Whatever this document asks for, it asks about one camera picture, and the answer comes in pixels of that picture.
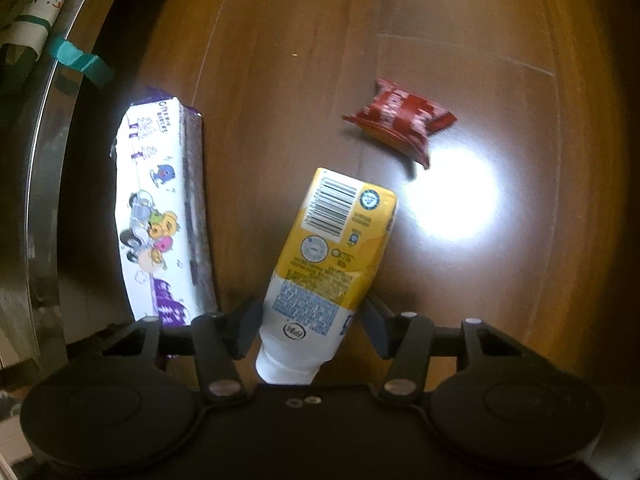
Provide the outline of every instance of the barcode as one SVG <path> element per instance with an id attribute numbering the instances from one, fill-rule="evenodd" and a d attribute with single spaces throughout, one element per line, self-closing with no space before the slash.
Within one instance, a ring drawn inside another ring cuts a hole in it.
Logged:
<path id="1" fill-rule="evenodd" d="M 306 210 L 302 227 L 339 242 L 358 190 L 328 177 L 322 177 Z"/>

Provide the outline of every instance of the bright white light spot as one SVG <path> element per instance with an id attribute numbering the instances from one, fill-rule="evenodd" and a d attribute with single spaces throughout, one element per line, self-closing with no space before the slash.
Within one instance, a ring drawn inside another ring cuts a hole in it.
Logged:
<path id="1" fill-rule="evenodd" d="M 497 206 L 492 168 L 465 148 L 435 148 L 430 158 L 431 169 L 418 168 L 406 190 L 415 221 L 437 238 L 473 237 L 491 222 Z"/>

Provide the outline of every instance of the red snack package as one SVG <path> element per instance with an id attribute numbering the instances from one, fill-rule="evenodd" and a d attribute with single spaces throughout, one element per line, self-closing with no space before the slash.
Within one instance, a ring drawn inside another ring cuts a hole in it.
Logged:
<path id="1" fill-rule="evenodd" d="M 378 79 L 376 85 L 378 95 L 369 106 L 342 118 L 428 169 L 428 136 L 449 128 L 456 122 L 456 117 L 439 104 L 409 94 L 396 83 Z"/>

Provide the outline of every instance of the white and purple package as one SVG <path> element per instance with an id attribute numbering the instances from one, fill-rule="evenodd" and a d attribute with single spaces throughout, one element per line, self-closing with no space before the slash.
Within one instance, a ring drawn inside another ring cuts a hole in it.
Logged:
<path id="1" fill-rule="evenodd" d="M 202 117 L 156 91 L 133 103 L 115 144 L 115 221 L 136 319 L 191 323 L 217 310 L 202 177 Z"/>

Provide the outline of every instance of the blue penguin cartoon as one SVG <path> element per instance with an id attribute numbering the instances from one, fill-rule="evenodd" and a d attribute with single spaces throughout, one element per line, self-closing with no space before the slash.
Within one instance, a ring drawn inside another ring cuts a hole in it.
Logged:
<path id="1" fill-rule="evenodd" d="M 160 184 L 166 184 L 175 178 L 175 171 L 169 164 L 158 164 L 158 172 L 151 170 L 150 175 L 156 187 L 160 187 Z"/>

